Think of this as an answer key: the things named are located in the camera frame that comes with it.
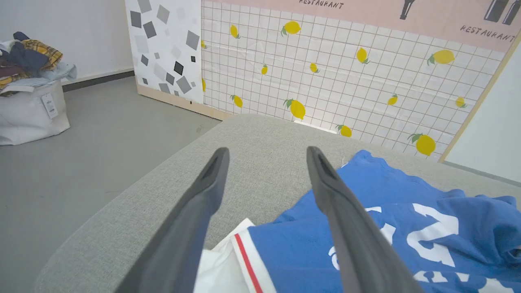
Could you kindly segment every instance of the plaid shirt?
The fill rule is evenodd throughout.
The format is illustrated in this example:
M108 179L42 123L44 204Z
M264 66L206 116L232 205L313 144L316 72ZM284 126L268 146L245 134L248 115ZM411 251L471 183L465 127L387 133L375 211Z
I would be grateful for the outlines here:
M61 57L63 56L63 54L60 51L54 49L53 47L49 47L38 40L28 39L22 41L22 44L23 47L27 50L34 50L49 57L49 61L45 63L45 65L40 70L54 69L56 65L58 65L58 62L60 62Z
M40 70L54 69L56 65L58 65L58 63L60 62L61 57L63 56L63 54L60 51L54 49L53 47L49 47L38 40L28 39L22 41L21 43L23 44L23 47L25 49L37 51L49 58L49 61L47 61L47 63L45 63L45 65ZM31 77L31 74L29 72L22 72L17 75L8 76L6 78L0 79L0 90L5 88L7 84L10 82L29 77Z
M17 74L17 75L8 76L8 77L5 77L3 79L0 79L0 90L5 88L7 86L7 84L10 83L10 82L17 81L17 80L22 79L22 78L29 78L29 77L31 77L31 76L27 72L22 72L22 73Z

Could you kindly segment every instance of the red stripe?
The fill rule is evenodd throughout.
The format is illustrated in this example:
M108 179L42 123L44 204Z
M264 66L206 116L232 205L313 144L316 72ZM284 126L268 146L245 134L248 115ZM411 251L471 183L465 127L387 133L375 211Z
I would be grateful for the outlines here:
M261 286L259 284L259 281L257 280L257 277L255 276L255 272L253 271L252 264L250 263L250 259L248 258L248 255L246 254L246 250L244 249L244 245L242 244L241 237L239 234L235 234L235 240L237 240L237 244L239 245L239 250L241 250L242 259L244 259L244 264L246 265L246 269L248 270L248 273L250 274L250 278L253 282L253 287L255 287L255 291L257 293L262 293Z

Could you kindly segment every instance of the gray fabric cushion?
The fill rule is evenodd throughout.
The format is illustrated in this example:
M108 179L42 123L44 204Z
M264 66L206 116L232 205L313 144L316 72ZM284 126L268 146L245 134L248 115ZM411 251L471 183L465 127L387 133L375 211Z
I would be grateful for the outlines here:
M359 150L468 196L520 194L489 178L276 118L234 116L173 155L89 219L51 257L35 283L42 292L113 291L176 201L218 147L230 149L224 198L205 246L211 248L246 217L273 221L311 188L306 148L322 149L338 168Z

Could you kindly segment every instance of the bottle illustration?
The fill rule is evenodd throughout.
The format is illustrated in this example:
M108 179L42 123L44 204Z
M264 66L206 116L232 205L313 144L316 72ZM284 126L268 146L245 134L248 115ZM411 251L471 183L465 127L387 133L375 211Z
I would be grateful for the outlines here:
M506 13L505 19L503 20L504 25L511 25L512 21L517 15L517 12L519 11L519 8L521 7L521 0L516 0L512 5L510 6L510 9Z
M414 2L414 0L405 0L405 3L403 4L403 9L402 9L402 15L400 15L400 19L407 18L407 14L409 13L409 10L411 9L413 2Z
M492 0L487 13L485 13L485 20L498 22L507 4L508 0Z

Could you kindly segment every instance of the white wall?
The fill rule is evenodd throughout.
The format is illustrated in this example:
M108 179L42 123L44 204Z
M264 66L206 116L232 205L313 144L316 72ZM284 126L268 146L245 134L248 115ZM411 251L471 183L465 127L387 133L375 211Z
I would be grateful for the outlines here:
M446 161L521 182L521 45Z
M61 51L80 80L133 67L123 0L2 1L0 40L16 31Z

